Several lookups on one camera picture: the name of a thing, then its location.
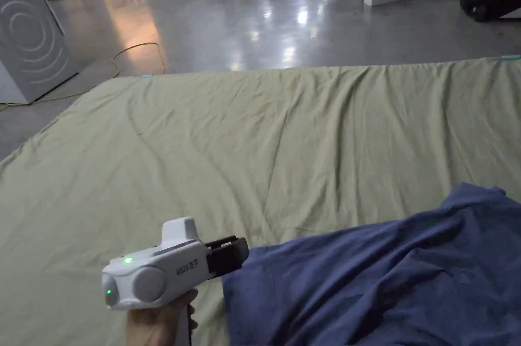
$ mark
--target white cabinet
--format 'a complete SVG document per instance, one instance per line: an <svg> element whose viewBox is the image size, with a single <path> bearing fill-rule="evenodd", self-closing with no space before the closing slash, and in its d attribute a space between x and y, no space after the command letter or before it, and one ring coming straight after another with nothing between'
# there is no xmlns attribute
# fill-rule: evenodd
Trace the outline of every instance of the white cabinet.
<svg viewBox="0 0 521 346"><path fill-rule="evenodd" d="M31 103L77 72L45 0L0 0L0 103Z"/></svg>

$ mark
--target mattress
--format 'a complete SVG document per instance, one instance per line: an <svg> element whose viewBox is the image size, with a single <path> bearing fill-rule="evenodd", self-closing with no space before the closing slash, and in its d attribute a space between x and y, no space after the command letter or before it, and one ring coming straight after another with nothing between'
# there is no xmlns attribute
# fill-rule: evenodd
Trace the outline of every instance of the mattress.
<svg viewBox="0 0 521 346"><path fill-rule="evenodd" d="M521 200L517 61L118 78L0 164L0 344L124 344L108 261L190 216L270 245L435 208L461 181ZM194 344L227 344L202 284Z"/></svg>

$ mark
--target round button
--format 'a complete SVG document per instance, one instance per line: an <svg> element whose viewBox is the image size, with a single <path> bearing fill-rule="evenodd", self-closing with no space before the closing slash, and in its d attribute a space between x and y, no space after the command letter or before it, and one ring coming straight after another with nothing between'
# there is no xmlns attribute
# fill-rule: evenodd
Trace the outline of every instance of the round button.
<svg viewBox="0 0 521 346"><path fill-rule="evenodd" d="M106 273L101 276L101 285L103 287L103 294L105 295L105 304L114 306L119 299L118 286L114 278Z"/></svg>
<svg viewBox="0 0 521 346"><path fill-rule="evenodd" d="M134 276L134 296L146 303L157 300L165 292L166 274L157 267L140 268Z"/></svg>

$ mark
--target wrinkled fabric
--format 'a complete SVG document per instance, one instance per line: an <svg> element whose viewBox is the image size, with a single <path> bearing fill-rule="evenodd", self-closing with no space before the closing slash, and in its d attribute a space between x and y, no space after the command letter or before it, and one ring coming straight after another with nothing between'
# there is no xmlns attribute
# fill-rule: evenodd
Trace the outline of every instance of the wrinkled fabric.
<svg viewBox="0 0 521 346"><path fill-rule="evenodd" d="M438 209L258 247L223 277L232 344L518 345L521 206L459 186Z"/></svg>
<svg viewBox="0 0 521 346"><path fill-rule="evenodd" d="M0 345L124 345L101 271L173 218L255 247L433 209L462 181L521 200L520 78L482 59L95 87L0 164ZM193 344L227 345L221 281L194 306Z"/></svg>

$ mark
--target concrete floor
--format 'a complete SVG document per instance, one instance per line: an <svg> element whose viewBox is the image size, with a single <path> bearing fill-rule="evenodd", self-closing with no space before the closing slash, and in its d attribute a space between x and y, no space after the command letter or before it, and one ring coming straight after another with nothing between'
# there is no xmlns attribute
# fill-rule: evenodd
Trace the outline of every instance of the concrete floor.
<svg viewBox="0 0 521 346"><path fill-rule="evenodd" d="M518 54L521 23L476 23L458 0L64 0L51 2L79 63L161 45L167 73L410 64ZM118 58L121 76L162 71L155 46ZM76 98L0 112L0 159Z"/></svg>

